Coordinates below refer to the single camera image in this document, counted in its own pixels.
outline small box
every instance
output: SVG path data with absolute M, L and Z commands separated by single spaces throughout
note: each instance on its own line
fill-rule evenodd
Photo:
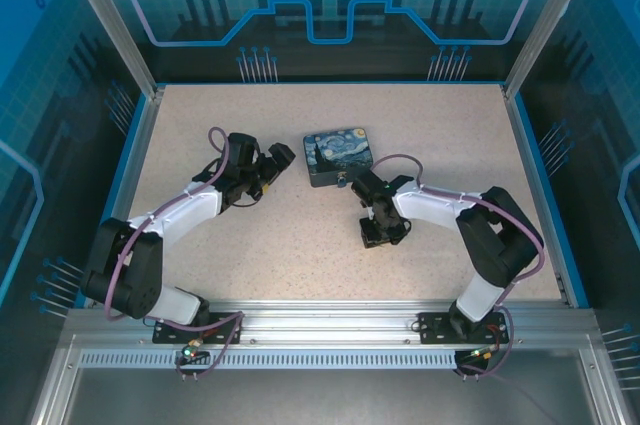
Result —
M 303 142 L 312 187 L 344 187 L 373 165 L 363 128 L 315 133 Z

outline wire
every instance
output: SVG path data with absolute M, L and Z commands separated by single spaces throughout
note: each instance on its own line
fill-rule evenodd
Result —
M 507 361 L 507 358 L 509 357 L 509 355 L 511 354 L 511 349 L 513 348 L 513 341 L 515 340 L 515 327 L 513 324 L 513 316 L 511 315 L 511 312 L 507 309 L 507 307 L 503 306 L 503 305 L 499 305 L 497 307 L 494 308 L 494 310 L 497 311 L 502 311 L 505 316 L 507 317 L 507 321 L 509 322 L 509 342 L 507 343 L 507 349 L 504 352 L 504 355 L 502 355 L 502 357 L 500 358 L 500 361 L 498 363 L 495 364 L 495 366 L 491 369 L 491 370 L 481 370 L 481 374 L 479 376 L 481 377 L 490 377 L 492 375 L 494 375 L 498 370 L 500 370 L 500 368 L 502 368 L 502 366 L 505 364 L 505 362 Z
M 500 297 L 496 301 L 496 303 L 498 305 L 500 305 L 507 298 L 507 295 L 509 295 L 509 293 L 511 293 L 511 290 L 513 290 L 513 287 L 517 283 L 521 282 L 525 278 L 529 278 L 529 277 L 535 275 L 540 270 L 542 270 L 542 267 L 544 267 L 544 263 L 545 263 L 544 246 L 542 245 L 540 240 L 538 240 L 538 237 L 536 237 L 536 235 L 531 230 L 529 230 L 524 225 L 524 223 L 522 223 L 516 217 L 511 215 L 509 212 L 503 210 L 502 208 L 500 208 L 500 207 L 498 207 L 496 205 L 493 205 L 492 203 L 489 203 L 486 200 L 483 200 L 481 198 L 474 197 L 473 195 L 467 195 L 465 193 L 460 193 L 460 192 L 449 192 L 447 190 L 439 190 L 439 189 L 436 189 L 436 188 L 427 187 L 426 185 L 422 185 L 420 180 L 422 178 L 422 172 L 424 171 L 424 167 L 422 166 L 422 163 L 420 162 L 420 160 L 418 160 L 415 157 L 412 157 L 411 155 L 405 155 L 405 154 L 402 154 L 402 153 L 396 153 L 396 154 L 393 154 L 393 155 L 388 155 L 386 157 L 381 158 L 377 162 L 375 162 L 371 166 L 371 170 L 373 170 L 380 163 L 382 163 L 382 162 L 384 162 L 386 160 L 390 160 L 392 158 L 406 158 L 408 160 L 411 160 L 411 161 L 415 162 L 418 165 L 418 175 L 416 176 L 416 184 L 418 185 L 418 187 L 421 190 L 425 190 L 428 193 L 430 193 L 432 195 L 435 195 L 437 197 L 443 197 L 443 198 L 449 198 L 449 199 L 461 200 L 461 201 L 462 200 L 466 200 L 466 201 L 469 201 L 469 202 L 473 202 L 473 203 L 475 203 L 477 205 L 481 205 L 481 206 L 487 208 L 489 211 L 494 212 L 494 213 L 500 215 L 502 218 L 504 218 L 504 219 L 508 220 L 509 222 L 511 222 L 513 224 L 513 226 L 515 226 L 529 240 L 531 240 L 531 243 L 533 243 L 534 247 L 536 248 L 536 251 L 538 252 L 538 263 L 536 263 L 535 267 L 533 267 L 528 272 L 525 272 L 525 273 L 522 273 L 522 274 L 518 275 L 516 278 L 514 278 L 511 281 L 511 283 L 509 285 L 507 285 L 507 287 L 504 289 L 504 292 L 502 292 L 502 295 L 500 295 Z
M 392 158 L 406 158 L 407 160 L 411 160 L 416 165 L 418 165 L 418 175 L 416 176 L 416 183 L 418 184 L 418 187 L 420 187 L 420 179 L 422 178 L 424 167 L 422 166 L 422 162 L 420 162 L 420 160 L 418 160 L 416 157 L 412 157 L 411 155 L 405 155 L 404 153 L 394 153 L 393 155 L 387 155 L 386 157 L 382 157 L 380 160 L 377 160 L 373 165 L 371 165 L 371 170 L 376 168 L 382 162 L 386 162 L 387 160 L 391 160 Z
M 482 372 L 481 368 L 478 367 L 474 367 L 473 365 L 462 365 L 462 367 L 471 370 L 472 372 Z M 531 404 L 536 407 L 538 410 L 540 410 L 540 412 L 549 419 L 549 421 L 551 423 L 555 423 L 556 425 L 561 425 L 560 421 L 555 418 L 553 415 L 551 415 L 551 413 L 549 413 L 544 406 L 538 401 L 536 400 L 533 395 L 531 395 L 529 392 L 527 392 L 524 388 L 522 388 L 515 380 L 510 380 L 508 378 L 505 378 L 501 375 L 492 375 L 492 378 L 495 378 L 496 380 L 509 385 L 513 388 L 515 388 L 516 390 L 518 390 L 527 400 L 529 400 L 529 402 L 531 402 Z
M 201 192 L 202 190 L 207 188 L 209 185 L 211 185 L 213 182 L 215 182 L 218 178 L 220 178 L 220 176 L 222 175 L 222 172 L 224 171 L 224 168 L 227 166 L 227 163 L 229 161 L 229 148 L 230 148 L 229 147 L 229 138 L 227 137 L 227 134 L 224 132 L 224 130 L 222 130 L 219 127 L 211 127 L 211 129 L 209 129 L 209 133 L 208 133 L 209 143 L 211 143 L 213 148 L 218 150 L 218 151 L 220 149 L 216 146 L 215 142 L 213 141 L 213 133 L 214 132 L 220 133 L 220 135 L 222 135 L 222 138 L 224 140 L 224 147 L 222 149 L 222 162 L 220 164 L 220 167 L 216 170 L 216 173 L 214 173 L 213 176 L 209 180 L 207 180 L 205 183 L 203 183 L 202 185 L 200 185 L 200 186 L 196 187 L 195 189 L 191 190 L 189 193 L 186 193 L 186 192 L 182 193 L 181 195 L 178 195 L 177 197 L 172 198 L 171 200 L 169 200 L 164 205 L 161 205 L 160 207 L 158 207 L 158 209 L 156 209 L 153 213 L 151 213 L 140 224 L 140 226 L 137 228 L 137 230 L 135 232 L 133 232 L 131 237 L 129 237 L 129 240 L 127 240 L 127 243 L 125 244 L 124 248 L 122 249 L 122 252 L 120 252 L 120 254 L 118 255 L 118 260 L 117 260 L 116 266 L 115 266 L 115 268 L 113 270 L 113 275 L 111 276 L 111 281 L 109 282 L 109 288 L 107 289 L 107 296 L 106 296 L 106 299 L 104 301 L 104 312 L 105 312 L 105 316 L 106 316 L 107 320 L 115 321 L 115 320 L 120 320 L 120 319 L 125 317 L 124 313 L 121 313 L 119 315 L 111 315 L 111 304 L 113 302 L 113 294 L 114 294 L 115 289 L 116 289 L 116 284 L 118 283 L 118 278 L 120 277 L 120 272 L 122 271 L 122 267 L 124 266 L 124 261 L 127 258 L 127 256 L 129 255 L 129 253 L 131 252 L 131 249 L 133 248 L 133 245 L 136 243 L 136 240 L 138 240 L 138 237 L 140 237 L 140 235 L 142 235 L 142 232 L 145 230 L 145 228 L 147 228 L 149 226 L 149 224 L 155 219 L 156 216 L 160 215 L 166 209 L 168 209 L 169 207 L 175 205 L 176 203 L 179 203 L 180 201 L 184 200 L 185 198 L 189 197 L 190 195 L 195 195 L 195 194 Z
M 227 341 L 224 343 L 224 346 L 222 347 L 222 350 L 220 350 L 220 353 L 218 354 L 218 356 L 216 357 L 216 359 L 213 361 L 213 363 L 211 364 L 211 366 L 205 370 L 203 370 L 200 373 L 193 373 L 193 378 L 194 380 L 197 380 L 198 377 L 204 377 L 205 375 L 211 373 L 222 361 L 222 357 L 224 357 L 224 354 L 227 352 L 227 349 L 229 348 L 229 345 L 231 344 L 231 341 L 233 340 L 233 337 L 235 336 L 236 332 L 238 331 L 238 328 L 240 327 L 240 322 L 242 321 L 242 316 L 238 316 L 238 317 L 234 317 L 233 315 L 230 318 L 236 318 L 235 323 L 233 324 L 233 329 L 231 330 L 231 332 L 229 333 L 229 336 L 227 337 Z M 184 377 L 186 377 L 187 375 L 184 373 L 184 370 L 180 367 L 180 363 L 177 361 L 176 362 L 176 372 L 178 372 L 180 375 L 182 375 L 183 379 Z
M 249 207 L 253 207 L 254 205 L 256 205 L 258 202 L 260 201 L 260 199 L 258 200 L 254 200 L 251 203 L 232 203 L 231 206 L 232 207 L 238 207 L 238 208 L 249 208 Z

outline enclosure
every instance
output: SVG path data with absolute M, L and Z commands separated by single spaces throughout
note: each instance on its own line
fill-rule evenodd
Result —
M 0 9 L 3 423 L 638 421 L 640 0 Z M 244 312 L 219 370 L 183 383 L 184 344 L 108 322 L 80 279 L 101 223 L 155 210 L 219 155 L 212 126 L 296 158 L 260 204 L 165 251 L 164 283 Z M 429 186 L 505 188 L 541 232 L 497 380 L 463 381 L 460 347 L 413 329 L 474 275 L 460 234 L 414 220 L 365 249 L 350 187 L 310 186 L 306 162 L 336 150 L 304 137 L 344 129 L 376 160 L 418 157 Z

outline perforated metal strip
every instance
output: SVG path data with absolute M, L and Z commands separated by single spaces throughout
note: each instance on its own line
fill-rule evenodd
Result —
M 207 367 L 212 356 L 186 369 Z M 81 368 L 173 369 L 177 350 L 82 351 Z M 218 365 L 221 369 L 453 369 L 454 352 L 448 350 L 229 350 Z

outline metal pin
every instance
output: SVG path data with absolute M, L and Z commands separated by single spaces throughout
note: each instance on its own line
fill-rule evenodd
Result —
M 131 98 L 129 98 L 129 95 L 127 95 L 126 93 L 124 93 L 124 87 L 121 83 L 118 83 L 117 80 L 113 80 L 111 83 L 113 83 L 113 85 L 115 85 L 116 90 L 118 90 L 118 92 L 120 92 L 120 94 L 122 95 L 122 98 L 125 99 L 125 101 L 129 104 L 129 106 L 135 110 L 136 109 L 136 105 L 135 103 L 133 103 L 131 101 Z
M 467 56 L 467 52 L 469 50 L 471 50 L 471 47 L 469 45 L 465 45 L 464 47 L 462 47 L 462 57 L 460 58 L 460 63 L 458 64 L 458 70 L 456 70 L 455 73 L 456 77 L 460 73 L 460 70 L 462 70 L 462 62 L 464 62 L 464 58 Z
M 247 49 L 244 47 L 240 47 L 239 50 L 240 50 L 240 53 L 242 53 L 242 61 L 244 62 L 244 71 L 247 72 L 247 81 L 249 81 L 249 66 L 247 65 L 247 56 L 244 54 L 244 52 L 246 52 Z
M 551 137 L 549 140 L 547 140 L 544 145 L 542 145 L 540 147 L 540 154 L 541 155 L 545 155 L 549 152 L 549 150 L 551 150 L 551 147 L 554 145 L 557 145 L 558 142 L 562 141 L 562 136 L 561 135 L 554 135 L 553 137 Z
M 622 367 L 622 368 L 614 368 L 614 372 L 626 372 L 627 370 L 638 370 L 640 368 L 640 363 L 636 364 L 635 367 Z
M 558 166 L 549 173 L 549 178 L 553 177 L 556 174 L 556 172 L 560 170 L 562 166 L 567 163 L 569 163 L 569 157 L 564 157 L 564 160 L 562 160 L 562 162 L 558 164 Z
M 624 342 L 625 340 L 631 340 L 632 338 L 638 338 L 639 335 L 629 335 L 628 337 L 616 338 L 615 340 L 609 340 L 608 342 L 604 342 L 605 345 L 609 345 L 610 343 Z
M 69 302 L 71 305 L 73 305 L 75 302 L 73 300 L 71 300 L 70 298 L 67 297 L 63 297 L 62 295 L 60 295 L 59 293 L 55 293 L 53 290 L 51 290 L 50 288 L 47 288 L 44 291 L 44 296 L 45 297 L 54 297 L 54 298 L 58 298 L 60 300 L 64 300 L 65 302 Z
M 74 295 L 75 296 L 75 294 L 76 294 L 76 292 L 72 292 L 71 290 L 68 290 L 68 289 L 66 289 L 64 287 L 61 287 L 60 285 L 58 285 L 56 283 L 53 283 L 53 282 L 50 282 L 49 280 L 46 280 L 43 275 L 38 275 L 36 277 L 36 282 L 38 282 L 38 283 L 46 283 L 47 285 L 50 285 L 50 286 L 52 286 L 54 288 L 57 288 L 58 290 L 62 290 L 63 292 L 67 292 L 70 295 Z
M 571 142 L 571 143 L 569 144 L 569 146 L 568 146 L 564 151 L 562 151 L 562 152 L 560 153 L 560 155 L 556 156 L 556 157 L 553 159 L 553 161 L 549 161 L 549 162 L 547 162 L 547 165 L 545 166 L 545 168 L 546 168 L 547 170 L 551 170 L 551 169 L 552 169 L 552 168 L 553 168 L 553 167 L 554 167 L 554 166 L 555 166 L 555 165 L 556 165 L 556 164 L 557 164 L 561 159 L 563 159 L 563 158 L 568 159 L 568 158 L 569 158 L 569 156 L 568 156 L 567 154 L 571 151 L 571 149 L 573 148 L 573 145 L 574 145 L 574 144 L 573 144 L 573 142 Z
M 559 146 L 561 146 L 563 144 L 562 142 L 562 138 L 557 139 L 555 142 L 555 145 L 553 145 L 553 147 L 548 147 L 546 148 L 543 152 L 542 152 L 542 161 L 545 161 L 547 158 L 549 158 L 549 155 L 551 153 L 553 153 Z
M 109 118 L 114 123 L 114 125 L 116 127 L 118 127 L 118 130 L 120 130 L 120 132 L 126 137 L 127 136 L 127 132 L 124 130 L 124 127 L 122 125 L 120 125 L 120 122 L 118 121 L 116 116 L 113 114 L 113 112 L 109 113 Z
M 444 70 L 444 66 L 447 64 L 448 61 L 449 61 L 449 57 L 447 57 L 446 55 L 444 57 L 442 57 L 442 65 L 440 66 L 440 73 L 438 74 L 438 81 L 440 81 L 440 79 L 442 78 L 442 71 Z
M 618 328 L 616 330 L 611 330 L 610 332 L 604 332 L 602 334 L 602 336 L 606 337 L 607 335 L 612 335 L 614 333 L 620 333 L 620 332 L 631 333 L 631 324 L 630 323 L 625 323 L 622 326 L 622 328 Z
M 75 270 L 76 272 L 80 272 L 81 274 L 84 274 L 84 272 L 82 270 L 80 270 L 78 267 L 74 267 L 73 265 L 71 265 L 69 262 L 65 262 L 64 258 L 62 257 L 57 257 L 56 258 L 56 263 L 58 265 L 66 265 L 69 268 L 72 268 L 73 270 Z
M 455 57 L 453 57 L 453 61 L 455 63 L 453 64 L 453 67 L 451 67 L 451 74 L 449 75 L 450 82 L 453 80 L 453 74 L 455 73 L 456 68 L 458 67 L 458 62 L 460 61 L 460 57 L 456 55 Z
M 40 305 L 39 311 L 40 311 L 40 313 L 50 313 L 51 315 L 57 315 L 58 317 L 61 317 L 61 318 L 67 318 L 67 316 L 62 314 L 62 313 L 58 313 L 58 312 L 54 312 L 53 310 L 49 310 L 46 305 Z
M 624 362 L 626 360 L 633 360 L 634 358 L 640 358 L 640 355 L 634 355 L 633 357 L 616 358 L 611 360 L 612 362 Z
M 626 350 L 631 350 L 632 352 L 638 352 L 640 350 L 640 347 L 636 342 L 633 342 L 628 347 L 616 348 L 615 350 L 607 350 L 607 351 L 611 354 L 611 353 L 617 353 L 617 352 L 624 352 Z
M 46 298 L 42 298 L 36 292 L 31 292 L 31 295 L 29 295 L 29 298 L 31 299 L 32 302 L 35 302 L 36 300 L 40 300 L 41 302 L 48 303 L 49 305 L 54 305 L 56 307 L 64 308 L 65 310 L 69 310 L 69 307 L 65 305 L 60 305 L 59 303 L 53 302 L 51 300 L 47 300 Z
M 273 75 L 271 74 L 271 60 L 269 60 L 269 52 L 271 49 L 269 47 L 263 47 L 262 51 L 266 55 L 267 68 L 269 69 L 269 81 L 273 82 Z
M 45 267 L 45 268 L 47 268 L 47 267 L 55 268 L 55 269 L 56 269 L 56 270 L 58 270 L 59 272 L 62 272 L 62 273 L 64 273 L 65 275 L 69 275 L 70 277 L 75 278 L 76 280 L 80 280 L 80 279 L 82 278 L 82 277 L 77 276 L 77 275 L 76 275 L 76 274 L 74 274 L 74 273 L 71 273 L 71 272 L 69 272 L 69 271 L 65 270 L 65 269 L 64 269 L 64 268 L 62 268 L 62 267 L 58 267 L 57 265 L 54 265 L 53 263 L 51 263 L 51 260 L 49 260 L 48 258 L 45 258 L 45 259 L 42 261 L 42 266 L 43 266 L 43 267 Z
M 113 103 L 109 104 L 108 99 L 105 98 L 104 103 L 109 107 L 109 110 L 115 113 L 122 120 L 123 123 L 129 125 L 129 122 L 131 121 L 129 115 L 124 112 L 123 107 L 115 100 L 115 98 L 112 98 L 112 100 Z
M 256 80 L 256 70 L 253 68 L 253 57 L 247 58 L 247 62 L 249 62 L 249 68 L 251 68 L 251 76 L 253 77 L 253 83 L 258 83 Z
M 276 77 L 276 83 L 278 83 L 280 80 L 278 79 L 278 58 L 277 57 L 271 57 L 271 63 L 273 63 L 273 76 Z
M 78 284 L 76 284 L 76 283 L 72 283 L 72 282 L 70 282 L 69 280 L 65 280 L 64 278 L 62 278 L 60 275 L 58 275 L 58 272 L 53 272 L 53 273 L 51 274 L 51 278 L 52 278 L 53 280 L 60 280 L 62 283 L 66 283 L 67 285 L 71 285 L 71 286 L 72 286 L 72 287 L 74 287 L 74 288 L 80 288 L 80 287 L 78 286 Z
M 429 65 L 429 71 L 427 72 L 427 81 L 431 80 L 431 71 L 433 70 L 433 65 L 436 63 L 437 59 L 438 57 L 435 55 L 431 57 L 431 64 Z
M 122 118 L 120 118 L 113 110 L 111 110 L 111 113 L 109 113 L 109 118 L 116 124 L 118 125 L 118 128 L 120 129 L 120 131 L 122 133 L 124 133 L 125 135 L 127 134 L 127 129 L 129 128 L 129 126 L 127 125 L 127 123 L 125 121 L 122 120 Z
M 113 88 L 110 88 L 107 93 L 109 93 L 109 96 L 113 99 L 114 102 L 116 102 L 119 105 L 119 109 L 122 110 L 127 117 L 129 117 L 129 119 L 133 118 L 133 113 L 131 113 L 131 109 L 129 108 L 129 105 L 127 104 L 127 102 L 124 100 L 122 92 L 119 89 L 116 89 L 118 95 L 120 95 L 120 98 L 116 97 L 116 92 L 113 91 Z
M 435 74 L 438 73 L 438 67 L 440 66 L 440 59 L 442 58 L 442 54 L 447 49 L 447 47 L 445 47 L 444 45 L 441 45 L 439 48 L 440 48 L 440 53 L 438 54 L 438 59 L 436 60 L 436 68 L 434 70 L 434 75 L 433 75 L 434 79 L 436 78 Z
M 549 160 L 545 168 L 551 171 L 551 169 L 555 167 L 555 165 L 559 163 L 560 160 L 562 160 L 562 163 L 560 164 L 561 166 L 567 163 L 569 161 L 568 153 L 573 149 L 573 147 L 575 147 L 575 145 L 576 145 L 575 142 L 571 142 L 569 146 L 566 148 L 566 150 L 563 150 L 559 155 L 555 156 L 553 161 Z
M 242 77 L 242 83 L 247 83 L 244 78 L 244 71 L 242 70 L 242 57 L 236 57 L 236 62 L 238 62 L 238 68 L 240 69 L 240 76 Z
M 264 82 L 267 83 L 267 69 L 264 66 L 264 57 L 260 57 L 260 65 L 262 65 L 262 73 L 264 74 Z
M 118 121 L 118 123 L 120 125 L 122 125 L 122 127 L 126 130 L 128 128 L 128 123 L 126 118 L 124 118 L 124 116 L 122 115 L 122 112 L 119 112 L 117 110 L 117 105 L 112 105 L 109 103 L 109 101 L 105 98 L 104 99 L 104 104 L 107 106 L 107 108 L 111 111 L 111 115 L 109 115 L 109 118 L 111 118 L 114 121 Z
M 455 55 L 456 50 L 458 50 L 458 47 L 456 45 L 451 47 L 451 56 L 449 57 L 449 60 L 447 60 L 447 71 L 444 72 L 445 80 L 447 80 L 447 74 L 449 73 L 449 68 L 451 67 L 451 63 L 453 63 L 453 56 Z
M 253 58 L 256 64 L 256 68 L 258 69 L 258 78 L 262 81 L 262 77 L 260 77 L 260 65 L 258 65 L 258 47 L 251 47 L 251 51 L 253 52 Z
M 562 121 L 560 122 L 560 125 L 557 125 L 557 128 L 553 131 L 551 135 L 549 135 L 549 132 L 547 132 L 547 135 L 545 135 L 542 138 L 542 140 L 538 142 L 538 148 L 542 148 L 546 146 L 546 143 L 549 142 L 549 140 L 551 140 L 560 130 L 562 130 L 562 127 L 564 127 L 566 124 L 567 124 L 567 119 L 563 118 Z
M 467 58 L 465 58 L 464 60 L 464 67 L 462 67 L 462 73 L 460 74 L 460 78 L 459 80 L 462 81 L 462 79 L 464 78 L 465 74 L 467 73 L 467 67 L 469 66 L 469 62 L 471 61 L 473 57 L 471 57 L 471 55 L 467 56 Z
M 538 148 L 540 147 L 540 145 L 542 145 L 544 143 L 544 141 L 549 137 L 549 135 L 551 135 L 551 133 L 556 130 L 558 128 L 558 122 L 553 122 L 553 125 L 551 125 L 551 128 L 549 129 L 549 131 L 547 133 L 544 134 L 544 137 L 542 137 L 540 139 L 540 141 L 538 142 Z
M 556 150 L 553 155 L 551 157 L 548 158 L 543 158 L 542 161 L 544 162 L 544 166 L 545 167 L 549 167 L 549 165 L 551 165 L 552 163 L 555 162 L 556 158 L 558 158 L 558 155 L 561 155 L 563 152 L 565 152 L 567 150 L 567 147 L 565 147 L 564 145 L 561 145 L 558 150 Z

